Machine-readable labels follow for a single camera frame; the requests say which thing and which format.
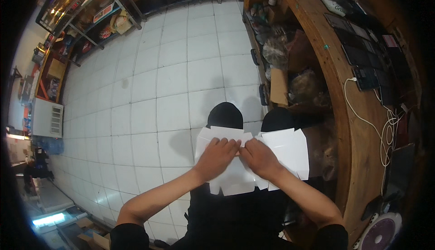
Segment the black sleeve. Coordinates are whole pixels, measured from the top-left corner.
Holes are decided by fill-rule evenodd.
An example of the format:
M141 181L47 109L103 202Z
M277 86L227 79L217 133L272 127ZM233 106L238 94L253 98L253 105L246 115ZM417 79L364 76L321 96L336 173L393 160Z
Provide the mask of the black sleeve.
M340 224L324 226L317 231L311 250L346 250L349 236L345 227Z
M150 240L143 226L123 223L110 231L111 250L149 249Z

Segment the sticker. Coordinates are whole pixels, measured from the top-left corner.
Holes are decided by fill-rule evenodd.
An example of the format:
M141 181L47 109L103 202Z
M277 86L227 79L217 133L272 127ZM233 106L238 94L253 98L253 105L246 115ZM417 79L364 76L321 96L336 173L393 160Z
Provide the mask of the sticker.
M387 43L387 46L392 48L392 47L399 47L396 43L396 40L394 39L394 37L392 35L382 35L382 37L385 40L385 43Z

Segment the black shirt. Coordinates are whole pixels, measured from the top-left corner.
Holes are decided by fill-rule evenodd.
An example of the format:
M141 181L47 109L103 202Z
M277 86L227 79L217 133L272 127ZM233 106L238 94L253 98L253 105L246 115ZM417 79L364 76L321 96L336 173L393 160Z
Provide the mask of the black shirt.
M149 237L143 226L124 223L112 229L111 250L149 249ZM342 225L333 224L317 231L311 250L346 250L348 233ZM180 249L301 249L292 242L263 234L253 226L221 226L188 231L170 250Z

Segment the charging cable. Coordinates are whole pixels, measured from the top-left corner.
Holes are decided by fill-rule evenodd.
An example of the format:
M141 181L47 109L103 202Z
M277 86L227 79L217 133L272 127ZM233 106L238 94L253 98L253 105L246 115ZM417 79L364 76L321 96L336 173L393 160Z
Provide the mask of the charging cable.
M395 146L396 146L396 143L394 141L394 134L397 131L397 127L399 126L400 119L403 116L405 116L406 113L401 115L398 118L398 115L396 115L396 113L397 113L396 111L393 112L388 107L383 106L385 109L387 109L387 118L388 118L388 120L384 124L384 127L382 128L382 132L379 133L378 129L374 126L374 124L369 122L369 121L367 121L366 119L362 118L361 116L359 116L356 113L356 111L353 109L351 104L349 103L349 100L348 100L348 97L347 97L347 94L346 94L346 84L347 84L348 81L356 82L356 80L357 80L356 77L346 79L345 84L344 84L345 99L346 99L346 103L348 104L348 106L350 107L352 112L355 114L355 116L357 118L359 118L360 120L362 120L364 122L367 122L369 125L371 125L375 129L376 133L379 136L379 139L381 140L381 144L380 144L380 148L379 148L379 156L381 158L381 164L384 167L384 175L383 175L383 178L382 178L381 194L384 195L383 194L383 187L384 187L385 172L386 172L387 166L390 164L390 157L388 156L388 151L389 151L389 149L394 149ZM381 100L379 99L379 96L378 96L378 94L376 92L375 92L375 95L376 95L376 98L378 99L378 101L380 102ZM387 142L388 147L385 146L384 141L383 141L385 129L386 129L385 140ZM388 138L388 135L389 135L388 132L390 132L390 134L391 134L391 139L390 140Z

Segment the fluorescent light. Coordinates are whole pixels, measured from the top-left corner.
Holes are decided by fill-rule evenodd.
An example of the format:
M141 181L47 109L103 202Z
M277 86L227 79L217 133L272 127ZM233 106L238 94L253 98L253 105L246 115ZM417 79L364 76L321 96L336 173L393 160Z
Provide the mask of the fluorescent light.
M65 220L65 215L63 213L58 213L55 215L51 215L42 219L32 221L36 228L40 228L42 226L52 226L58 223L62 223Z

